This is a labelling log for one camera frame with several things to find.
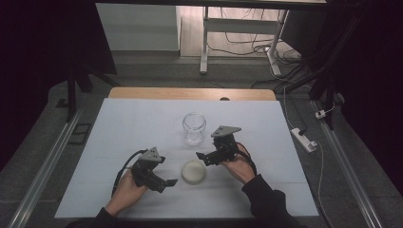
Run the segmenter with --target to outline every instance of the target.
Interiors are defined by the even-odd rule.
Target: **wrist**
[[[246,184],[247,182],[251,181],[254,177],[255,177],[254,174],[245,175],[241,178],[241,181],[243,184]]]
[[[115,206],[113,204],[113,202],[109,202],[106,207],[105,210],[112,216],[112,217],[117,217],[119,215],[119,213],[122,212],[122,209],[120,209],[118,206]]]

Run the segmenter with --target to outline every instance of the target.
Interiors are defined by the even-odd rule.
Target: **power strip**
[[[311,153],[315,150],[317,150],[317,142],[315,141],[309,141],[308,138],[306,138],[305,135],[299,135],[299,128],[294,128],[291,130],[291,133],[293,133],[293,136],[299,141],[299,143],[303,146],[303,148],[308,152]]]

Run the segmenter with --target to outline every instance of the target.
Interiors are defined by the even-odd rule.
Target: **wooden table edge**
[[[276,101],[270,89],[182,88],[182,87],[113,87],[108,98],[152,100]]]

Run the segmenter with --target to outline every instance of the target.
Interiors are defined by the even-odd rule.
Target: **white table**
[[[182,118],[192,111],[207,120],[204,141],[195,147],[182,141]],[[121,218],[251,218],[241,183],[224,167],[208,166],[205,180],[198,185],[181,177],[182,166],[197,159],[195,152],[215,150],[209,135],[220,124],[242,128],[235,133],[236,140],[247,146],[258,172],[272,188],[287,195],[291,215],[318,215],[278,102],[105,99],[55,217],[95,217],[110,199],[116,174],[128,157],[157,146],[166,160],[154,173],[165,180],[179,180],[161,194],[146,192]]]

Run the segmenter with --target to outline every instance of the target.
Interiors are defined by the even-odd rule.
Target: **aluminum rail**
[[[318,110],[317,106],[314,102],[312,102],[314,110]],[[358,179],[352,165],[346,153],[344,152],[343,147],[341,146],[335,131],[331,130],[329,126],[324,122],[321,121],[320,123],[325,136],[332,147],[332,150],[335,154],[337,159],[338,165],[343,172],[346,181],[350,185],[350,189],[357,200],[357,204],[361,209],[362,215],[367,221],[368,227],[370,228],[382,228],[382,222],[379,219],[378,214],[376,213],[374,206],[372,205],[370,198],[367,195],[364,187],[362,186],[361,182]]]
[[[8,228],[22,228],[26,226],[32,211],[36,206],[36,203],[38,202],[42,192],[45,189],[45,186],[48,183],[56,163],[59,161],[59,158],[66,147],[71,132],[74,130],[75,125],[83,113],[85,104],[86,96],[84,97],[84,100],[82,101],[76,114],[72,117],[69,123],[66,123],[62,133],[51,147],[44,163],[42,163],[42,166],[36,174],[35,179],[32,181],[32,184],[30,185],[27,193],[24,195],[24,198],[18,206],[18,209],[15,211],[14,216],[7,226]]]

